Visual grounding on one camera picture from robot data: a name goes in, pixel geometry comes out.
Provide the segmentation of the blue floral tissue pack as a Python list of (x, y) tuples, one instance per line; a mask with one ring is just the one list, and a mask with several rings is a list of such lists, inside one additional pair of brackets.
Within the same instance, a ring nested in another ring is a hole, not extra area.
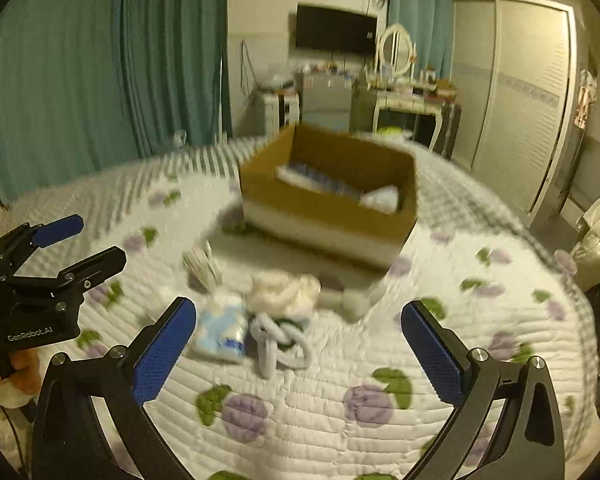
[(241, 296), (216, 294), (199, 313), (194, 351), (209, 359), (240, 363), (246, 357), (248, 325)]

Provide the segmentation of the light grey cloth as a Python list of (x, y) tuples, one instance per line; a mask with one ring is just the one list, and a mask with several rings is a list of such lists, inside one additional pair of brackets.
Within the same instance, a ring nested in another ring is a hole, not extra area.
[(375, 209), (384, 214), (394, 214), (400, 208), (400, 193), (396, 186), (388, 185), (363, 193), (358, 201), (361, 206)]

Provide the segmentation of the white green fuzzy rope toy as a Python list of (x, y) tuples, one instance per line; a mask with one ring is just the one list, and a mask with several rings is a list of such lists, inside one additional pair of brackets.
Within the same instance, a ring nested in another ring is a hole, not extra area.
[(314, 351), (302, 327), (290, 318), (271, 318), (258, 313), (250, 322), (249, 333), (257, 346), (260, 374), (271, 379), (281, 366), (288, 370), (306, 370)]

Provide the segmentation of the teal curtain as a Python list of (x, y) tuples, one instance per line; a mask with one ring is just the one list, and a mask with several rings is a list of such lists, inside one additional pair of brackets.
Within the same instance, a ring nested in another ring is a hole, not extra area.
[(0, 200), (230, 133), (227, 0), (0, 0)]
[(432, 67), (440, 78), (450, 76), (453, 0), (389, 0), (388, 23), (402, 25), (416, 44), (416, 73)]

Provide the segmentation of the beige small socks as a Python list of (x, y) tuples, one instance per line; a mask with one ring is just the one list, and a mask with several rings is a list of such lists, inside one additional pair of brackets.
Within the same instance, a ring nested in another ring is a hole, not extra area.
[(222, 284), (221, 272), (208, 242), (187, 249), (183, 252), (182, 260), (184, 268), (208, 292), (213, 292)]

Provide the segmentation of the teal right curtain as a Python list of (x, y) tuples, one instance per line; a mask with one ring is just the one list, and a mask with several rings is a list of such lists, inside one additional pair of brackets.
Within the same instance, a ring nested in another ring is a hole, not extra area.
[(440, 78), (450, 76), (453, 0), (389, 0), (388, 23), (402, 25), (416, 44), (416, 73), (432, 67)]

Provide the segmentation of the floral tissue paper pack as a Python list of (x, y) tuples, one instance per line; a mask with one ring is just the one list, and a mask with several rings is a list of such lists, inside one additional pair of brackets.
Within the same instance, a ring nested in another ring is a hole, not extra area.
[(322, 194), (346, 196), (352, 200), (359, 200), (362, 193), (342, 181), (336, 180), (307, 164), (288, 164), (275, 168), (274, 176), (280, 182), (302, 188), (302, 190)]

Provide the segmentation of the teal left curtain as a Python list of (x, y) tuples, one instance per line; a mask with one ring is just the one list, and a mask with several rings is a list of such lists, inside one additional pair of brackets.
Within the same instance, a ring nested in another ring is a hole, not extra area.
[(0, 200), (230, 133), (227, 0), (0, 0)]

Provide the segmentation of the white bag of laundry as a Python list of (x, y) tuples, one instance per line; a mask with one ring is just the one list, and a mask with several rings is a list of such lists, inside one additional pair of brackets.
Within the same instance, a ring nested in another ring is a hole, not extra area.
[(582, 216), (583, 237), (573, 247), (571, 257), (577, 266), (574, 280), (584, 292), (600, 284), (600, 198)]

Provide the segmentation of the white oval vanity mirror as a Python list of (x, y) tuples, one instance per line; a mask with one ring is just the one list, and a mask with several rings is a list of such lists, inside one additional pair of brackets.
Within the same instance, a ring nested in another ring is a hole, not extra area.
[(417, 60), (416, 44), (406, 28), (393, 24), (386, 28), (377, 43), (375, 68), (382, 80), (413, 77)]

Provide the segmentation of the cardboard box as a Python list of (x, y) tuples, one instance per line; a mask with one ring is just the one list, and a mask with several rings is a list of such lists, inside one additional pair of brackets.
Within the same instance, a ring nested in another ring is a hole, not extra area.
[[(394, 185), (400, 208), (384, 214), (346, 196), (280, 182), (275, 168), (307, 164), (363, 193)], [(290, 127), (239, 167), (245, 219), (280, 240), (387, 270), (417, 220), (416, 162), (400, 148), (308, 125)]]

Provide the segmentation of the cream cloth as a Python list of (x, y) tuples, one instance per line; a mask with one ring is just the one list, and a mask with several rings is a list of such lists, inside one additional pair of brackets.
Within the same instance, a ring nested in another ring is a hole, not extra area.
[(263, 271), (253, 275), (245, 306), (252, 314), (300, 318), (315, 308), (321, 290), (320, 281), (310, 274)]

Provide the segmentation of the white drawer cabinet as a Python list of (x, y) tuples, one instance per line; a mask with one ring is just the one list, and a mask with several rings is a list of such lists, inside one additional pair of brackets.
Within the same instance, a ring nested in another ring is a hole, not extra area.
[(261, 131), (274, 136), (280, 129), (300, 122), (300, 100), (297, 92), (259, 92), (257, 112)]

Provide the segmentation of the white dressing table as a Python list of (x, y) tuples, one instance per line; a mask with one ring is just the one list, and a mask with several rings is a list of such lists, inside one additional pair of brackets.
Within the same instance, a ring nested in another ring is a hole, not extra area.
[(417, 140), (420, 116), (434, 118), (434, 131), (426, 145), (430, 151), (450, 159), (453, 154), (462, 108), (453, 100), (439, 96), (437, 91), (431, 92), (426, 84), (411, 84), (416, 93), (390, 91), (366, 84), (366, 93), (374, 98), (372, 128), (370, 132), (380, 134), (380, 114), (384, 110), (393, 113), (411, 114), (416, 117), (411, 140)]

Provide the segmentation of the white floral quilt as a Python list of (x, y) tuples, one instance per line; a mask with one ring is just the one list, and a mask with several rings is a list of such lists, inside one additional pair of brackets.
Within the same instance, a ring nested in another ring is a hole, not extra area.
[[(148, 413), (176, 456), (201, 478), (362, 479), (405, 474), (451, 414), (400, 333), (419, 299), (468, 347), (494, 358), (547, 362), (564, 430), (566, 475), (600, 449), (596, 336), (590, 304), (492, 192), (442, 157), (414, 149), (418, 220), (388, 270), (373, 273), (240, 226), (238, 166), (259, 141), (181, 150), (17, 200), (0, 236), (22, 222), (79, 214), (84, 231), (24, 267), (44, 275), (109, 246), (124, 270), (87, 295), (76, 359), (126, 344), (174, 296), (201, 312), (216, 294), (242, 297), (263, 271), (310, 274), (325, 301), (298, 323), (314, 351), (306, 370), (264, 379), (254, 354), (214, 360), (186, 344)], [(205, 290), (183, 252), (208, 242), (222, 276)]]

